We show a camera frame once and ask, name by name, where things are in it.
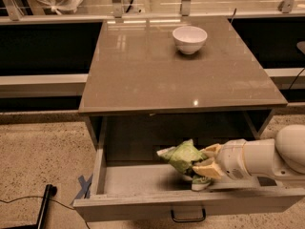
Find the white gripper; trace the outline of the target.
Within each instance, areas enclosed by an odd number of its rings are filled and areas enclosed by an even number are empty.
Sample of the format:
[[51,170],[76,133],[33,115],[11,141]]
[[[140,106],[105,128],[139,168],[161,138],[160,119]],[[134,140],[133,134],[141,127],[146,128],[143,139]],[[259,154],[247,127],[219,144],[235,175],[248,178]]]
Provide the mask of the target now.
[[203,148],[200,153],[208,159],[196,162],[193,170],[200,176],[213,179],[221,179],[224,174],[234,180],[248,179],[251,175],[244,162],[245,144],[245,139],[238,139],[230,140],[223,145],[216,143]]

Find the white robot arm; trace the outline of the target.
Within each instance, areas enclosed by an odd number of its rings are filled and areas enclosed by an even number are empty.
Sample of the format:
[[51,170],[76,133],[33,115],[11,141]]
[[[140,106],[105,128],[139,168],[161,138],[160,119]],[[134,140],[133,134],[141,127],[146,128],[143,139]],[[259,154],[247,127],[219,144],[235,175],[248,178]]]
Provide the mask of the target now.
[[267,177],[303,180],[305,175],[305,126],[289,125],[275,138],[230,140],[203,149],[209,158],[195,163],[193,171],[213,179]]

